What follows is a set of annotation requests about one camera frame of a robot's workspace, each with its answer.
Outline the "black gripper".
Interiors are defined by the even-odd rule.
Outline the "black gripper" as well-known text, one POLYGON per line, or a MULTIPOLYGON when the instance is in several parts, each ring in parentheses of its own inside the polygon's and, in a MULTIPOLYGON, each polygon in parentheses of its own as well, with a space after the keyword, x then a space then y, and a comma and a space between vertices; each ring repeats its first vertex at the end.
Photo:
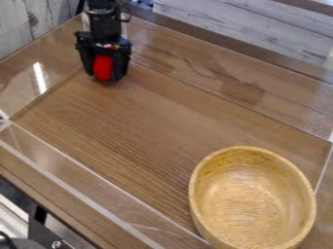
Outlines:
POLYGON ((94 53, 112 55, 112 79, 117 82, 127 73, 132 43, 128 39, 118 37, 114 41, 96 40, 88 31, 74 31, 74 49, 78 52, 80 61, 85 73, 93 75, 94 53))

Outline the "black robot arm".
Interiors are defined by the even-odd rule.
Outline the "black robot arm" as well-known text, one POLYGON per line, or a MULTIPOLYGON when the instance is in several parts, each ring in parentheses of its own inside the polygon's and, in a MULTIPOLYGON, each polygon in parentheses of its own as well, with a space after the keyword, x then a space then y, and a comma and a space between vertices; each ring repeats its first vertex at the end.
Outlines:
POLYGON ((121 24, 129 18, 120 17, 117 0, 86 0, 82 13, 89 30, 76 31, 73 36, 84 71, 100 82, 117 82, 131 59, 132 43, 121 36, 121 24))

